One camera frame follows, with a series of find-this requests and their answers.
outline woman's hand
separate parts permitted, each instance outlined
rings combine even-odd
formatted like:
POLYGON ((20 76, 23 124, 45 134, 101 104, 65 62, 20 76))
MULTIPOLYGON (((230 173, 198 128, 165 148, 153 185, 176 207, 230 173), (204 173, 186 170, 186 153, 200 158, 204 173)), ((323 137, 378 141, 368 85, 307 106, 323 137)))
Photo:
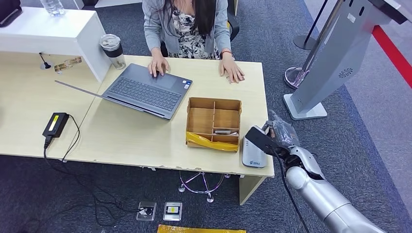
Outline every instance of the woman's hand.
POLYGON ((225 71, 228 74, 230 83, 239 83, 244 80, 244 72, 233 61, 232 54, 229 52, 222 52, 222 59, 219 63, 220 76, 223 76, 225 71))
POLYGON ((163 57, 160 48, 153 48, 152 49, 152 62, 149 63, 147 68, 149 69, 149 73, 156 78, 157 70, 159 71, 160 75, 165 75, 166 70, 169 70, 169 63, 163 57))

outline speaker grille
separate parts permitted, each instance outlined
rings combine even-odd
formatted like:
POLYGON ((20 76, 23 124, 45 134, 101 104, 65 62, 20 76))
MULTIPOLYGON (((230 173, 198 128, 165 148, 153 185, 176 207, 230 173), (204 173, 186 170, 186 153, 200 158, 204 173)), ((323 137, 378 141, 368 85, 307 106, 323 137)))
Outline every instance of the speaker grille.
POLYGON ((339 73, 339 78, 341 78, 341 79, 346 78, 346 77, 348 77, 349 75, 351 75, 352 73, 353 73, 353 69, 352 69, 352 68, 346 68, 346 69, 342 70, 342 71, 339 73))

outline laptop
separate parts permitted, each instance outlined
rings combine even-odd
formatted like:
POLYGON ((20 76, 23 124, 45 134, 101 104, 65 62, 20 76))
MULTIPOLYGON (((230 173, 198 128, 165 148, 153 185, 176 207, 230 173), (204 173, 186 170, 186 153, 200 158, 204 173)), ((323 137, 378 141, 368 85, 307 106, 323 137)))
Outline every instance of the laptop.
POLYGON ((79 91, 170 120, 192 80, 171 74, 154 78, 147 67, 130 64, 102 95, 55 80, 79 91))

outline bracelet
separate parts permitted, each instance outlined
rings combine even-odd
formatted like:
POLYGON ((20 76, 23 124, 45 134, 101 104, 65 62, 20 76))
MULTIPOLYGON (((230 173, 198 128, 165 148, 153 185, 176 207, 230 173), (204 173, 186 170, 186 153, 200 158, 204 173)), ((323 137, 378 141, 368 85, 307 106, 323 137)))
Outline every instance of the bracelet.
POLYGON ((224 54, 225 52, 228 52, 228 53, 232 54, 232 52, 231 52, 231 51, 229 51, 229 50, 225 50, 225 51, 222 51, 222 52, 221 52, 220 57, 223 57, 223 54, 224 54))

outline yellow plastic bag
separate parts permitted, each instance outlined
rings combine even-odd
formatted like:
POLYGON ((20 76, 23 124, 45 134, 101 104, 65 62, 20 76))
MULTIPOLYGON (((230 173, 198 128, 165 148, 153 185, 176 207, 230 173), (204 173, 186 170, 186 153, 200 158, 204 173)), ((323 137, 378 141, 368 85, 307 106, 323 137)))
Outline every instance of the yellow plastic bag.
POLYGON ((157 233, 246 233, 244 230, 197 229, 159 225, 157 233))
POLYGON ((204 138, 200 135, 197 135, 195 133, 190 133, 190 132, 186 132, 186 141, 193 142, 201 146, 209 147, 209 148, 217 149, 217 150, 224 150, 224 151, 237 151, 238 150, 238 145, 233 145, 233 144, 224 143, 224 142, 211 142, 207 138, 204 138))

